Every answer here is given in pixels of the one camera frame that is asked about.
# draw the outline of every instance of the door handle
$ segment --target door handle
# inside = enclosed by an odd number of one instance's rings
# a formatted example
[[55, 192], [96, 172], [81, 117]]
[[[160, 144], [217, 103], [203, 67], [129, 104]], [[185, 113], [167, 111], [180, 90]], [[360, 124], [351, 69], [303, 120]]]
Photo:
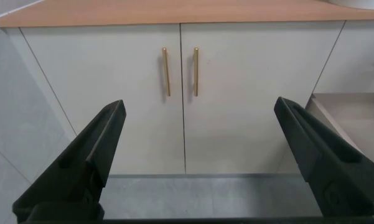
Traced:
[[165, 80], [166, 80], [166, 93], [167, 93], [167, 96], [170, 96], [169, 66], [167, 64], [167, 49], [165, 47], [162, 48], [162, 54], [163, 54], [164, 76], [165, 76]]
[[199, 83], [199, 49], [194, 48], [194, 95], [198, 96]]

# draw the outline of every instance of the cabinet door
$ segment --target cabinet door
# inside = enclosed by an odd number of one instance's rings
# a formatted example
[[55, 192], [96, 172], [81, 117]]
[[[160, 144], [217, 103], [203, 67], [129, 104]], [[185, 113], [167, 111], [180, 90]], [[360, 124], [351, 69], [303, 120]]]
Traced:
[[347, 21], [314, 93], [374, 93], [374, 21]]
[[186, 172], [284, 172], [290, 149], [275, 102], [306, 105], [342, 24], [182, 24]]
[[124, 100], [111, 174], [185, 173], [179, 25], [22, 31], [77, 134], [104, 105]]

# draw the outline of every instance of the kitchen counter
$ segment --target kitchen counter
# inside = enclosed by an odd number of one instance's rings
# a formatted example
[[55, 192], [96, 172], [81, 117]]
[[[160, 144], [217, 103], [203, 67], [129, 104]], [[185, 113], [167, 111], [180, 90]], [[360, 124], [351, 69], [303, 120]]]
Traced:
[[1, 16], [0, 27], [334, 20], [374, 20], [374, 10], [325, 0], [45, 0]]

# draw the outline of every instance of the floor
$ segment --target floor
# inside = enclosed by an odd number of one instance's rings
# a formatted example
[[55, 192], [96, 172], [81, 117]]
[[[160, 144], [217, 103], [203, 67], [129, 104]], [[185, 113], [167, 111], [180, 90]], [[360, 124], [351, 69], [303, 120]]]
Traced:
[[322, 216], [301, 175], [109, 178], [105, 219]]

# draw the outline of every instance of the sink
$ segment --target sink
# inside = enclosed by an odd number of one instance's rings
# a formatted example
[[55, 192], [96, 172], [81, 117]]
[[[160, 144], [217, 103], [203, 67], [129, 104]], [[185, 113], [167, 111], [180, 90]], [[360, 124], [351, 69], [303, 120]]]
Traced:
[[359, 9], [374, 9], [374, 0], [329, 0], [329, 2]]

